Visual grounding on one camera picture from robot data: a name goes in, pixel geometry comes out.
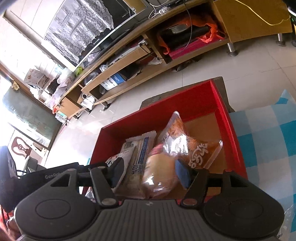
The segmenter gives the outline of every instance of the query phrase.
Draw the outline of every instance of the wooden chair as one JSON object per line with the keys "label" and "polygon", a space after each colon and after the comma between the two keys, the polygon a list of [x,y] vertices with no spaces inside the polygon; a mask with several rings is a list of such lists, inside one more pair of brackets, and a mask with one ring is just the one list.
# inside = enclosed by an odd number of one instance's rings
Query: wooden chair
{"label": "wooden chair", "polygon": [[27,158],[30,155],[32,148],[28,146],[22,138],[16,137],[11,144],[11,150],[13,151],[13,153]]}

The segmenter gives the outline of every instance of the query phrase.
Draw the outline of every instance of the wooden cabinet door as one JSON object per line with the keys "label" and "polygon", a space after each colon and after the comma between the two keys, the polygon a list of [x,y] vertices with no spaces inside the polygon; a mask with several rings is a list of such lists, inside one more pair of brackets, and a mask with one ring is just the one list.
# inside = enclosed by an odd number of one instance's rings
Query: wooden cabinet door
{"label": "wooden cabinet door", "polygon": [[64,98],[60,105],[57,106],[57,109],[65,114],[67,117],[74,115],[77,111],[79,111],[80,107],[77,106],[75,103],[70,101],[67,98]]}
{"label": "wooden cabinet door", "polygon": [[289,12],[282,0],[240,0],[251,7],[270,24],[270,26],[253,13],[247,6],[235,0],[216,0],[216,6],[232,43],[279,33],[292,32]]}

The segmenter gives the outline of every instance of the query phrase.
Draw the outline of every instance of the metal screw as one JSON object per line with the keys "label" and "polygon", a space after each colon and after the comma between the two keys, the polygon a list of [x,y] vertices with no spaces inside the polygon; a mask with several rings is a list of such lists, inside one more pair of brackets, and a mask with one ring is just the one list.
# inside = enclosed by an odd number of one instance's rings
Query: metal screw
{"label": "metal screw", "polygon": [[186,198],[183,200],[183,204],[186,206],[194,206],[197,204],[197,200],[194,198]]}
{"label": "metal screw", "polygon": [[102,201],[102,204],[105,205],[105,206],[112,206],[116,203],[116,200],[114,198],[105,198],[103,201]]}

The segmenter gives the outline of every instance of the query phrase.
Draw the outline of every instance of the orange snack bag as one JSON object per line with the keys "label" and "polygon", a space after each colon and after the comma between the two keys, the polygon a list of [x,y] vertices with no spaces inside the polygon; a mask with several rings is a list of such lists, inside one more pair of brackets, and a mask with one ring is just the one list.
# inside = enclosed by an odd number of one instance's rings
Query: orange snack bag
{"label": "orange snack bag", "polygon": [[163,144],[164,151],[184,161],[191,168],[206,169],[211,166],[223,146],[222,140],[208,142],[190,137],[177,111],[160,133],[157,143]]}

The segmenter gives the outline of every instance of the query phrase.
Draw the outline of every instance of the glass door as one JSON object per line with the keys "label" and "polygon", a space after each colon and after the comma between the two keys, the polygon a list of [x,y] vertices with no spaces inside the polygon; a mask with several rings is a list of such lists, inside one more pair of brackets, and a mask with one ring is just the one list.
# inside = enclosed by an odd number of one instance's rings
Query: glass door
{"label": "glass door", "polygon": [[1,117],[17,131],[50,150],[61,123],[50,109],[30,99],[21,89],[12,88],[11,80],[0,73]]}

